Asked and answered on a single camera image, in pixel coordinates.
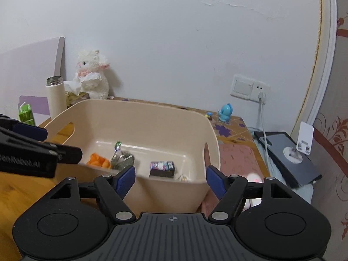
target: blue toy figurine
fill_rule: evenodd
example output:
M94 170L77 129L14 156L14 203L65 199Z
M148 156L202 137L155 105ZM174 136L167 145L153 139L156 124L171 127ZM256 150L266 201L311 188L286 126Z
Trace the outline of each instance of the blue toy figurine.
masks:
M219 120L222 122L227 122L232 115L233 108L230 103L223 105L221 110L218 110Z

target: white power cable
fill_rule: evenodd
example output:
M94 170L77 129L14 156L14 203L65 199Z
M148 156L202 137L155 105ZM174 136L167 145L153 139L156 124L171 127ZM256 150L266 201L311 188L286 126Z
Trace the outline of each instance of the white power cable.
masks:
M260 111L261 111L261 123L262 123L262 130L263 130L263 139L264 139L264 146L266 151L266 164L267 169L269 169L269 159L268 159L268 144L267 144L267 137L266 132L264 130L264 123L263 123L263 105L266 103L266 94L264 92L260 92L259 94L259 101L260 101Z

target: power socket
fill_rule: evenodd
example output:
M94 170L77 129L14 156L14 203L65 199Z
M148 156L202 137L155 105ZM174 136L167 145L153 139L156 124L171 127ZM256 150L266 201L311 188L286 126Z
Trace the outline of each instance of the power socket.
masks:
M267 98L269 98L269 94L271 92L271 87L264 82L255 80L254 84L253 84L253 90L251 91L249 100L260 102L259 101L259 94L261 92L266 94L266 100L267 100Z

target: plush toy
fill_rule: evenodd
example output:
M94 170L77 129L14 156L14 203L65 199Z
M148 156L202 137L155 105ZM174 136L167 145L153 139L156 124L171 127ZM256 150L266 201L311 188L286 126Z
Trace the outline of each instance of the plush toy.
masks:
M74 81L81 84L81 92L87 92L90 99L106 99L109 83L103 72L109 67L106 57L99 50L82 50L78 54L77 72Z

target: beige plastic bin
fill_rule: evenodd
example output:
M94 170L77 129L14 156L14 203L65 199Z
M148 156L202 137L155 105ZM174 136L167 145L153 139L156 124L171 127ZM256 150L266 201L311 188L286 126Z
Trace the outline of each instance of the beige plastic bin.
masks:
M111 159L116 141L135 157L136 182L124 198L130 209L141 212L195 212L208 185L206 166L220 169L219 146L214 130L203 115L167 106L117 100L86 100L67 109L50 122L47 141L68 123L74 133L64 144L82 149L79 165L59 164L55 181L75 176L93 181L118 171L87 166L93 152ZM174 179L150 177L150 162L173 161ZM184 174L190 182L176 179Z

